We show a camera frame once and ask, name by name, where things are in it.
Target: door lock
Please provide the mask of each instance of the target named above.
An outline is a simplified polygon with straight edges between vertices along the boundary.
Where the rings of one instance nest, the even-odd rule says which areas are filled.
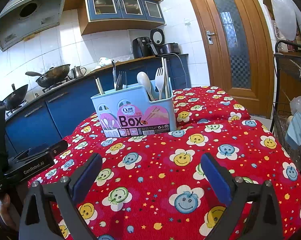
[[[207,35],[207,39],[208,39],[209,44],[210,45],[213,44],[211,36],[215,35],[215,33],[211,33],[210,31],[206,31],[206,35]]]

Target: wok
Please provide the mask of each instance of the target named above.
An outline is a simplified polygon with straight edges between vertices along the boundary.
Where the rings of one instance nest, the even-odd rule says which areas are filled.
[[[3,101],[0,101],[0,106],[4,106],[6,111],[15,109],[24,100],[28,85],[24,85],[15,90],[14,84],[12,84],[13,92],[7,96]]]
[[[36,82],[42,88],[48,88],[59,82],[62,82],[70,71],[70,64],[61,65],[58,67],[50,68],[46,73],[40,74],[38,72],[26,72],[25,75],[36,77],[40,76]]]

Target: barcode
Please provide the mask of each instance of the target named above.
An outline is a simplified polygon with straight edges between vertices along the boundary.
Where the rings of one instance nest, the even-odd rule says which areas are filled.
[[[143,131],[143,135],[155,134],[155,130]]]

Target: open lid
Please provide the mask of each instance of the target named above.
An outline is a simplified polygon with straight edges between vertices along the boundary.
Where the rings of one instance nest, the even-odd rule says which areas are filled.
[[[155,46],[163,45],[165,42],[164,32],[161,29],[152,29],[150,31],[150,39],[153,41]]]

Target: wooden door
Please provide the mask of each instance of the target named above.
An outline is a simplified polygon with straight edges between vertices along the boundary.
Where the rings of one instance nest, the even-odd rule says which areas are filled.
[[[191,2],[204,41],[211,85],[223,88],[250,114],[269,118],[274,96],[273,51],[258,0]]]

